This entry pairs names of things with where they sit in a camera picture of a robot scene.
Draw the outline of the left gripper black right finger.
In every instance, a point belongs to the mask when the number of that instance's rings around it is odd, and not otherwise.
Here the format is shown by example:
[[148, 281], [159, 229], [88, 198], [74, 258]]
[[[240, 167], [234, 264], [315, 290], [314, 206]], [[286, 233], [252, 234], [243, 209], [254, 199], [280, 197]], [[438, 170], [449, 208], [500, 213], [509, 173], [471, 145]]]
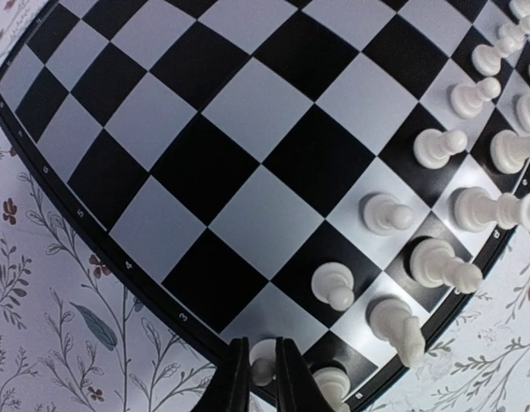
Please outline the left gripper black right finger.
[[328, 411], [329, 404], [320, 392], [295, 341], [276, 339], [277, 411]]

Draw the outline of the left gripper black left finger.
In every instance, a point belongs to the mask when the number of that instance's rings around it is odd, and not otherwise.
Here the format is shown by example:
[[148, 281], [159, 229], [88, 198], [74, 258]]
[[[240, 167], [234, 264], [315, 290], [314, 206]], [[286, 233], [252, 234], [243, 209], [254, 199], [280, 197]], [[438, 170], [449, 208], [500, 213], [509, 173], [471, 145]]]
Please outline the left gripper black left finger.
[[233, 339], [199, 400], [203, 412], [248, 411], [250, 394], [249, 341]]

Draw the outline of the white rook chess piece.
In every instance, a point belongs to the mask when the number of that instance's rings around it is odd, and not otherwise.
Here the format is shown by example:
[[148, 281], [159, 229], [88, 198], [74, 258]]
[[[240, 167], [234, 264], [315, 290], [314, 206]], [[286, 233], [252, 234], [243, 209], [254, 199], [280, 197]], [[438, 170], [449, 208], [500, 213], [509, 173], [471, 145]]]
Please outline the white rook chess piece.
[[334, 411], [350, 412], [350, 406], [344, 401], [350, 391], [346, 372], [337, 367], [324, 367], [314, 372], [313, 378]]

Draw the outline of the white piece showing black base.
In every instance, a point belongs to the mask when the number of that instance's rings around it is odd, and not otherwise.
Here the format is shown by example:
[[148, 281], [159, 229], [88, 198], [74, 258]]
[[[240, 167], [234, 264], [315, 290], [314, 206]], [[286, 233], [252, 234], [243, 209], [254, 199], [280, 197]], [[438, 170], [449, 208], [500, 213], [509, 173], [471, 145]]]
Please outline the white piece showing black base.
[[249, 352], [251, 378], [255, 385], [269, 385], [276, 376], [276, 339], [266, 338], [257, 342]]

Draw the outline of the white bishop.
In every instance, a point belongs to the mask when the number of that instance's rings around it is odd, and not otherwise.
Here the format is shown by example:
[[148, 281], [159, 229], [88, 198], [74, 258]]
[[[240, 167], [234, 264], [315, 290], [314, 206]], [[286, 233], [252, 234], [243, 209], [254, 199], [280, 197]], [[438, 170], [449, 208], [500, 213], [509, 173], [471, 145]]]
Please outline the white bishop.
[[337, 262], [319, 266], [311, 279], [314, 297], [328, 304], [333, 310], [344, 312], [355, 301], [354, 276], [344, 264]]

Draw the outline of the white king chess piece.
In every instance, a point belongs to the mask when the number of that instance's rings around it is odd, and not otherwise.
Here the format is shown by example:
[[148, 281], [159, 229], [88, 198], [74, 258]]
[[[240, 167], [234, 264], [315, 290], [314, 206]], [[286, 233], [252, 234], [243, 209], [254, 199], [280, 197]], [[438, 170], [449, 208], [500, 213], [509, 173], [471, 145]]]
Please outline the white king chess piece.
[[448, 286], [463, 294], [477, 292], [483, 283], [483, 273], [475, 264], [457, 257], [454, 248], [443, 239], [425, 239], [412, 251], [410, 273], [426, 288]]

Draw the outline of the white bishop chess piece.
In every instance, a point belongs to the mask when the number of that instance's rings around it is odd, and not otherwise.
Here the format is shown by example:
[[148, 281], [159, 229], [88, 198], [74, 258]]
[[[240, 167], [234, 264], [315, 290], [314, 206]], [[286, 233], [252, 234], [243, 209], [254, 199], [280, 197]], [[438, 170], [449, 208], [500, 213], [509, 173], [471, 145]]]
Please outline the white bishop chess piece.
[[530, 158], [530, 135], [518, 136], [511, 130], [496, 133], [490, 144], [494, 166], [505, 174], [519, 172]]
[[530, 230], [530, 194], [518, 198], [503, 193], [498, 199], [480, 187], [465, 188], [454, 202], [454, 218], [467, 232], [479, 233], [495, 223], [503, 230], [521, 226]]

